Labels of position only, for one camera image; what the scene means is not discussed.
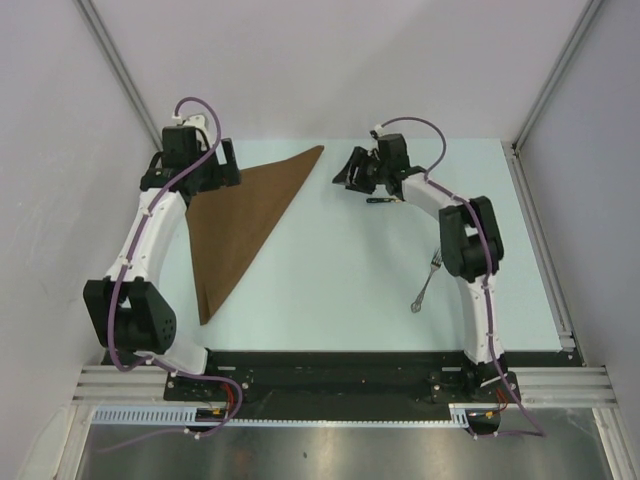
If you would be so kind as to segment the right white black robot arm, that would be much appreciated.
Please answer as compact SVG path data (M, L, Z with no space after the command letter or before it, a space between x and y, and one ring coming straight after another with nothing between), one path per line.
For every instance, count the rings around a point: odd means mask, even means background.
M469 399L484 401L508 370L496 320L495 283L504 245L493 205L485 196L465 199L425 168L412 166L403 135L382 135L376 143L371 150L356 146L332 182L363 194L382 185L438 222L442 264L456 280L462 302L466 362L461 388Z

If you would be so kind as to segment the silver fork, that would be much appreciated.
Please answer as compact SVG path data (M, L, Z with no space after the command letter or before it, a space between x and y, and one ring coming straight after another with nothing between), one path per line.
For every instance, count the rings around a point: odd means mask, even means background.
M426 294L426 290L434 276L434 274L442 267L443 264L443 258L442 258L442 252L441 252L441 248L438 247L431 258L430 261L430 270L429 273L427 275L427 278L421 288L421 290L419 291L419 293L417 294L416 298L414 299L414 301L411 303L410 305L410 310L413 314L417 314L421 311L422 309L422 304L424 301L424 297Z

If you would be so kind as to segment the gold spoon with dark handle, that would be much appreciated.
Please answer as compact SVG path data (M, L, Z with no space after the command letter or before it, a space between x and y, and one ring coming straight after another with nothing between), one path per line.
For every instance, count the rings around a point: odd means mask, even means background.
M370 205L374 204L394 204L394 203L403 203L403 200L393 198L393 197L373 197L367 198L366 203Z

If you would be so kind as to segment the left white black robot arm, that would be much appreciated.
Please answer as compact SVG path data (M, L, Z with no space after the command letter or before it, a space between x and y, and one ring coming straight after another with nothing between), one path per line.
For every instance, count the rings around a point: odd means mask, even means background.
M236 186L233 143L209 131L202 114L162 131L162 147L140 179L134 221L116 260L91 279L83 299L99 343L121 371L156 364L186 375L197 398L214 397L221 376L197 343L195 280L187 227L194 198Z

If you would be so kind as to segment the brown cloth napkin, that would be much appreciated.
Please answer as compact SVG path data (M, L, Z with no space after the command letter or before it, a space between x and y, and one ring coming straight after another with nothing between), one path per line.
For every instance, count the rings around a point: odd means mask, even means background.
M320 159L314 146L241 172L241 183L195 196L187 210L199 323L238 285Z

